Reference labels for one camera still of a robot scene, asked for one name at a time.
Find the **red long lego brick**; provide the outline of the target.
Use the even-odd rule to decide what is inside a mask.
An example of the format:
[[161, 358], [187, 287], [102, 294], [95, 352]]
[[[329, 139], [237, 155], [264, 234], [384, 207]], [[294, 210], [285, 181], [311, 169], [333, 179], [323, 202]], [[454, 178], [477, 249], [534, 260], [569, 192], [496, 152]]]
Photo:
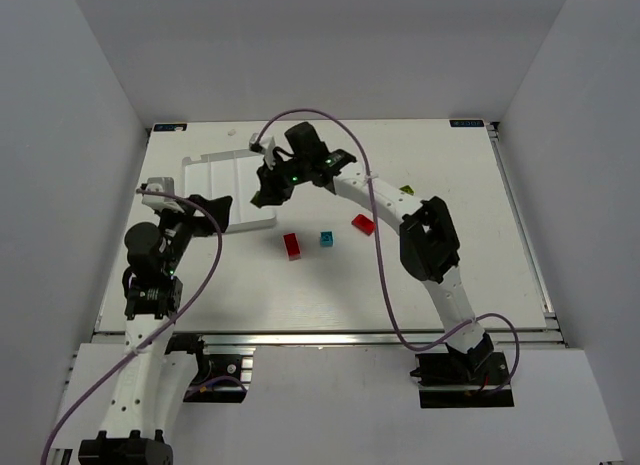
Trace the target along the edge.
[[297, 260], [301, 258], [301, 248], [295, 233], [284, 234], [283, 243], [289, 260]]

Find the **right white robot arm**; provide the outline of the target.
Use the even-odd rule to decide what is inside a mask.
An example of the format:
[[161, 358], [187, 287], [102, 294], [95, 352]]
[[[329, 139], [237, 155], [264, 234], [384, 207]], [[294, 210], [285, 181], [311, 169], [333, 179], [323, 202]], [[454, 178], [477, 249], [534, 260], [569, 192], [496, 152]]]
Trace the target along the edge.
[[460, 273], [460, 241], [446, 203], [412, 196], [380, 179], [364, 154], [330, 150], [308, 122], [285, 133], [283, 150], [264, 133], [249, 148], [263, 158], [257, 170], [254, 206], [280, 206], [295, 187], [311, 183], [368, 210], [374, 223], [385, 222], [399, 238], [404, 270], [429, 294], [444, 327], [450, 359], [467, 376], [475, 375], [494, 351], [493, 343], [470, 304]]

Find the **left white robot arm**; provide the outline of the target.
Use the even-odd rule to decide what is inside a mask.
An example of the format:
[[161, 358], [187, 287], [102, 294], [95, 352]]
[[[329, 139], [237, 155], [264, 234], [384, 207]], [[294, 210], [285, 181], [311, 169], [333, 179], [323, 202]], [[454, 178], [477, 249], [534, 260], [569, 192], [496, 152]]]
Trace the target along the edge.
[[82, 464], [172, 463], [178, 410], [206, 369], [201, 339], [173, 333], [191, 305], [181, 300], [176, 270], [192, 239], [226, 231], [232, 199], [149, 192], [143, 202], [159, 221], [137, 223], [124, 237], [125, 362], [112, 374], [115, 388], [96, 437], [80, 444]]

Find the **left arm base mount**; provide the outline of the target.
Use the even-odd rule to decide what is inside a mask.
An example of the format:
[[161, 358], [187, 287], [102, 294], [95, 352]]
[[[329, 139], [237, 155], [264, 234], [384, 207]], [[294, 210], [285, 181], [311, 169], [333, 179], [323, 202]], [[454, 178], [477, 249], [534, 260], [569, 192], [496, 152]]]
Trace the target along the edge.
[[203, 404], [240, 404], [246, 398], [249, 379], [243, 378], [245, 355], [238, 352], [211, 351], [197, 334], [174, 335], [165, 354], [185, 353], [196, 365], [183, 402]]

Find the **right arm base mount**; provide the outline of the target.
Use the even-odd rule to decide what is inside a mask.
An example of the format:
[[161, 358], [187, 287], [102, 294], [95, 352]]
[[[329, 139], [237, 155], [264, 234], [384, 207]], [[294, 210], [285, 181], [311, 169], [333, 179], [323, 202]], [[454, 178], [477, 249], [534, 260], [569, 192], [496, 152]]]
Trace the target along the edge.
[[502, 352], [493, 352], [476, 372], [469, 372], [447, 353], [418, 354], [409, 376], [417, 383], [422, 409], [515, 406]]

